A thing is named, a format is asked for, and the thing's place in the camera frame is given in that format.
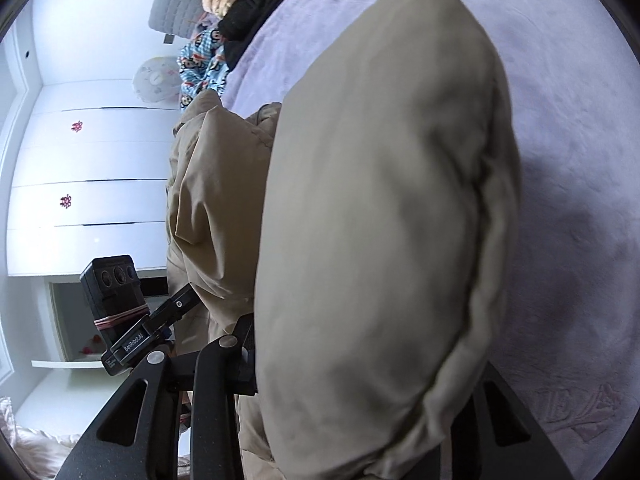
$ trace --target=metal screw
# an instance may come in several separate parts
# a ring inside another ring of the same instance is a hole
[[[236,339],[236,336],[233,335],[223,335],[220,338],[219,343],[222,348],[233,348],[238,344],[238,339]]]
[[[154,350],[153,352],[151,352],[151,354],[146,356],[146,360],[149,362],[149,364],[152,365],[160,364],[162,361],[164,361],[164,352]]]

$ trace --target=black metal bracket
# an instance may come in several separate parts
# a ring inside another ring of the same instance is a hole
[[[253,316],[241,317],[233,335],[200,352],[170,358],[168,351],[159,346],[140,361],[78,441],[58,480],[175,480],[180,393],[191,390],[191,479],[244,479],[234,396],[257,392]],[[453,480],[572,480],[542,428],[490,364],[451,437]],[[439,478],[437,448],[403,480]]]
[[[166,300],[154,313],[143,316],[101,357],[109,375],[118,375],[136,366],[152,348],[166,341],[169,327],[200,304],[190,284]]]
[[[200,352],[150,352],[84,432],[58,480],[174,480],[180,393],[193,390],[191,477],[242,480],[235,394],[254,395],[253,316]]]

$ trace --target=beige pillow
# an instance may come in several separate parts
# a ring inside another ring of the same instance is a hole
[[[446,436],[504,312],[518,150],[460,0],[379,0],[287,95],[255,292],[287,480],[399,479]]]

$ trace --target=white wardrobe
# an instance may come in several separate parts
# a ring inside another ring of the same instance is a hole
[[[166,267],[164,186],[179,112],[143,106],[124,81],[43,88],[12,183],[10,276],[77,276],[116,254],[137,270]]]

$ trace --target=embroidered logo on sheet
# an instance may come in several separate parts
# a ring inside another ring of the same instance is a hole
[[[609,383],[599,389],[536,390],[526,394],[531,413],[547,434],[571,429],[583,442],[607,430],[622,402],[622,395]]]

